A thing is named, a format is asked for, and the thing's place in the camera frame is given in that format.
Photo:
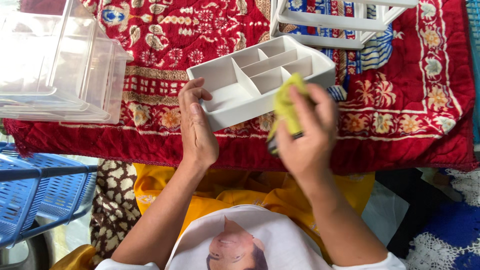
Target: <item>person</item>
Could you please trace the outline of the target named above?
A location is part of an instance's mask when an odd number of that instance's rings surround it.
[[[191,80],[179,93],[181,163],[168,170],[135,164],[142,217],[97,270],[405,269],[360,218],[368,197],[355,211],[329,169],[336,105],[324,89],[307,85],[315,107],[290,89],[304,136],[294,140],[280,120],[276,139],[288,174],[234,172],[236,184],[216,190],[219,174],[208,168],[219,145],[199,104],[212,99],[203,84]],[[204,184],[208,176],[216,180]]]

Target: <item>sleeve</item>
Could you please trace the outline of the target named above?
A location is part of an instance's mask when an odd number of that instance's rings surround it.
[[[391,252],[388,252],[388,256],[385,260],[373,264],[364,264],[357,266],[341,267],[332,266],[335,270],[406,270],[405,265]]]
[[[95,270],[160,270],[158,266],[153,263],[145,265],[132,265],[116,262],[112,259],[105,259],[95,268]]]

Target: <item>brown patterned cloth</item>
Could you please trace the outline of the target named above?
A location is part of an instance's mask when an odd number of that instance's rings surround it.
[[[131,163],[98,160],[96,192],[90,221],[94,264],[110,258],[141,214],[133,192],[137,179]]]

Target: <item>hand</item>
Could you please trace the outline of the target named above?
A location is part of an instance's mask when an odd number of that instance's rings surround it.
[[[212,100],[212,95],[202,88],[203,78],[193,79],[180,90],[182,163],[206,170],[218,159],[218,142],[212,133],[205,111],[198,99]]]
[[[296,140],[288,132],[285,121],[280,121],[276,140],[282,162],[299,184],[306,179],[314,181],[329,171],[332,149],[336,141],[336,105],[325,89],[315,84],[307,85],[315,107],[297,91],[290,89],[303,137]]]

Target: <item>white t-shirt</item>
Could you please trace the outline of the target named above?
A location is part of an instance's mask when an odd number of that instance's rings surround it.
[[[159,270],[155,263],[111,259],[96,270]],[[193,221],[173,247],[166,270],[330,270],[318,245],[285,215],[255,205],[215,211]],[[405,270],[388,253],[382,262],[338,270]]]

